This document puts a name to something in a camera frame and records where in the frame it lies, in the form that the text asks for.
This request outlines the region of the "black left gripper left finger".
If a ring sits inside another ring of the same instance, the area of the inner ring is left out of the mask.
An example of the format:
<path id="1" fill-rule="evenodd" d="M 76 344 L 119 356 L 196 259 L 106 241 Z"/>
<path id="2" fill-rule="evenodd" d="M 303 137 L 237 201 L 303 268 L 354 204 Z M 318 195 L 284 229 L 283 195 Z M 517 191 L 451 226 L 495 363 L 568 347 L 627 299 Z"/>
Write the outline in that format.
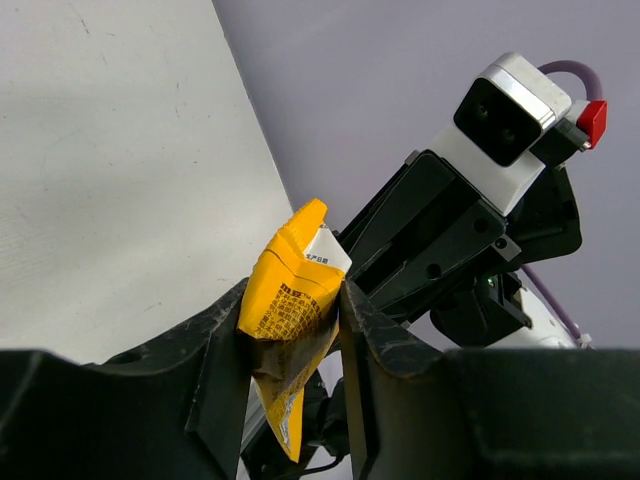
<path id="1" fill-rule="evenodd" d="M 1 354 L 5 479 L 232 479 L 250 373 L 245 284 L 107 362 Z"/>

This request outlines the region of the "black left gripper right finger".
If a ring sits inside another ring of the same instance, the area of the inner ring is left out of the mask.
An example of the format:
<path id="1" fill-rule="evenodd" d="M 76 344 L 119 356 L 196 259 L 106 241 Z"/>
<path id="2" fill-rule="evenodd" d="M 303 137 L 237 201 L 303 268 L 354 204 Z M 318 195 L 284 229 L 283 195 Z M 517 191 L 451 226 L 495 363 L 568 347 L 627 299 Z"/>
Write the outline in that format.
<path id="1" fill-rule="evenodd" d="M 635 479 L 635 350 L 441 352 L 352 282 L 339 295 L 357 479 Z"/>

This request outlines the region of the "yellow snack bar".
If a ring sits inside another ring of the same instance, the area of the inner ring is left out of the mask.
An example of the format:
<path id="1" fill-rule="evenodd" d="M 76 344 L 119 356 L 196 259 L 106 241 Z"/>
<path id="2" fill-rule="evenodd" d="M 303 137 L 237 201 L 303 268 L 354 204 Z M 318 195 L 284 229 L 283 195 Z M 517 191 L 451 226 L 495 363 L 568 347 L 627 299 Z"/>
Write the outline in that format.
<path id="1" fill-rule="evenodd" d="M 277 230 L 243 294 L 238 330 L 267 423 L 289 460 L 300 457 L 304 389 L 337 333 L 335 301 L 352 260 L 312 199 Z"/>

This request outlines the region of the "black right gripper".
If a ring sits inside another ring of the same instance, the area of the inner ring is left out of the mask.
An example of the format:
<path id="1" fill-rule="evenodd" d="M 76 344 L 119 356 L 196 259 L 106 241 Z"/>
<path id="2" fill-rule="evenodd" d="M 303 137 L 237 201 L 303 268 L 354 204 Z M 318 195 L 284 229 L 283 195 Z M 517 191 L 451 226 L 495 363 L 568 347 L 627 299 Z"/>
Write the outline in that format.
<path id="1" fill-rule="evenodd" d="M 434 152 L 413 153 L 337 236 L 351 280 L 408 326 L 429 315 L 461 347 L 573 347 L 517 272 L 582 243 L 568 174 L 544 171 L 502 216 Z"/>

